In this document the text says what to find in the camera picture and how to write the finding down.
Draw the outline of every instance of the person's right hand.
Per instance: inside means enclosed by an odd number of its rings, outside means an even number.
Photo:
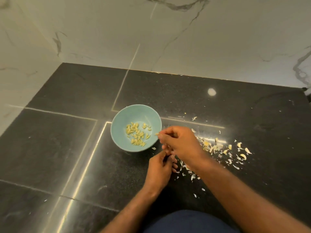
[[[158,134],[162,149],[167,154],[177,155],[187,165],[192,167],[195,161],[206,156],[203,147],[188,127],[171,126]]]

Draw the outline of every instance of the glossy black floor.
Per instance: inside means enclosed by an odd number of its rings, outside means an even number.
[[[113,143],[111,121],[131,104],[153,107],[165,127],[243,142],[253,155],[227,168],[311,225],[311,110],[300,89],[134,70],[121,87],[126,73],[63,63],[0,137],[0,232],[98,232],[107,224],[142,187],[161,147],[127,153]],[[193,209],[232,225],[202,180],[186,174],[172,175],[147,220]]]

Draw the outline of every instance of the light blue bowl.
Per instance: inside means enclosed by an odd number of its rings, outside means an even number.
[[[144,147],[139,145],[132,145],[132,137],[127,137],[126,125],[133,123],[138,123],[138,129],[148,133],[150,138],[146,140],[146,135],[142,139],[146,144]],[[151,126],[151,131],[148,129],[142,129],[143,123]],[[139,152],[150,148],[158,140],[156,133],[162,130],[162,121],[159,114],[149,106],[146,105],[130,105],[120,110],[119,113],[114,117],[111,123],[111,137],[119,148],[129,152]]]

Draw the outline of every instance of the marble wall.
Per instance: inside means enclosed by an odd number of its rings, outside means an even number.
[[[18,0],[64,62],[309,87],[311,0]]]
[[[19,5],[0,0],[0,135],[60,64]]]

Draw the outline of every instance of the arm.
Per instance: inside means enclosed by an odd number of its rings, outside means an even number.
[[[248,233],[311,233],[304,224],[258,195],[202,150],[193,132],[173,126],[158,135],[162,148],[196,172],[236,223]]]
[[[101,233],[134,233],[146,215],[151,204],[169,182],[172,171],[177,168],[177,160],[171,155],[164,163],[165,152],[161,152],[149,161],[146,181],[143,188],[129,204],[101,231]]]

